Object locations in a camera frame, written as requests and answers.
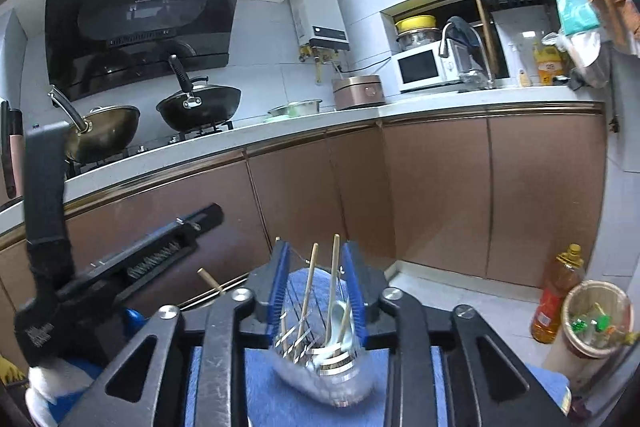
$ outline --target cooking oil bottle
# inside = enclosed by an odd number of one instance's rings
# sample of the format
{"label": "cooking oil bottle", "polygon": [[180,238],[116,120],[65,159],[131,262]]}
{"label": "cooking oil bottle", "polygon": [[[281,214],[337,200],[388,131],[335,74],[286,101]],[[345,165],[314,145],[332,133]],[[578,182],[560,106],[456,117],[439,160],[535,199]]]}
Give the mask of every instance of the cooking oil bottle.
{"label": "cooking oil bottle", "polygon": [[545,269],[545,285],[540,304],[531,321],[531,336],[543,344],[556,338],[560,327],[562,302],[567,293],[584,279],[580,245],[569,245]]}

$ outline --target water heater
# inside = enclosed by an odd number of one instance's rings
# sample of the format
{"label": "water heater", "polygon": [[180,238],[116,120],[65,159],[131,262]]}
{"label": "water heater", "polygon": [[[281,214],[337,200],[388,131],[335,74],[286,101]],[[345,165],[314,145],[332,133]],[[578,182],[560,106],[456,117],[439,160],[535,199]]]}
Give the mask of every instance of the water heater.
{"label": "water heater", "polygon": [[338,0],[289,0],[300,46],[349,50]]}

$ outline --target yellow bottle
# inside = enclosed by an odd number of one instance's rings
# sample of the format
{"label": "yellow bottle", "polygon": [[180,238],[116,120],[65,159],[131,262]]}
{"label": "yellow bottle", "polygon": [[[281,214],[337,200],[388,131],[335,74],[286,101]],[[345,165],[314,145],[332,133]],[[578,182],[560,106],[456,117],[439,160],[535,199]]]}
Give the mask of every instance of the yellow bottle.
{"label": "yellow bottle", "polygon": [[584,279],[580,245],[569,245],[545,269],[545,285],[540,304],[531,321],[531,336],[543,344],[556,338],[560,327],[560,312],[567,293]]}
{"label": "yellow bottle", "polygon": [[533,45],[533,57],[538,65],[540,84],[553,86],[554,76],[564,74],[560,52],[555,46],[543,46],[539,42]]}

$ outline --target white glove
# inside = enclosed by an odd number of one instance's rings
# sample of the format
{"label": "white glove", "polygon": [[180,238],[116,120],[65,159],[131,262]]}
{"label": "white glove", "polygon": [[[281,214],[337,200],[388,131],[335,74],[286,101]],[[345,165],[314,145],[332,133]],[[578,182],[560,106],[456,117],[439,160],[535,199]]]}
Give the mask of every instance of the white glove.
{"label": "white glove", "polygon": [[25,401],[38,427],[57,427],[102,370],[81,359],[54,359],[30,367]]}

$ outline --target cabinet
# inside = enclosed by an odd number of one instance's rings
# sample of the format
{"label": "cabinet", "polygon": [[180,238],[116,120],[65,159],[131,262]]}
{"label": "cabinet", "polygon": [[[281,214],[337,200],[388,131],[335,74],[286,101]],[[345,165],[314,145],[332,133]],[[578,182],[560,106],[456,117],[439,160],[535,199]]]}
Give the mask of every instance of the cabinet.
{"label": "cabinet", "polygon": [[378,128],[329,139],[347,228],[367,264],[386,269],[396,260],[391,194]]}
{"label": "cabinet", "polygon": [[249,158],[249,166],[271,240],[286,239],[304,259],[319,243],[318,263],[330,267],[334,234],[345,237],[345,228],[326,140]]}
{"label": "cabinet", "polygon": [[[179,304],[209,289],[197,275],[206,268],[219,282],[238,277],[269,258],[245,162],[189,176],[123,200],[106,204],[67,221],[78,270],[129,246],[145,233],[175,217],[215,202],[224,223],[202,236],[197,252],[158,277],[129,305],[152,314],[164,304]],[[0,277],[13,304],[33,297],[24,241],[0,255]]]}
{"label": "cabinet", "polygon": [[14,335],[14,308],[2,288],[0,288],[0,353],[11,360],[21,370],[29,367],[22,357]]}
{"label": "cabinet", "polygon": [[570,243],[589,260],[606,161],[599,114],[504,116],[489,122],[494,225],[487,277],[539,286],[548,259]]}
{"label": "cabinet", "polygon": [[485,118],[384,128],[398,259],[485,276],[490,161]]}

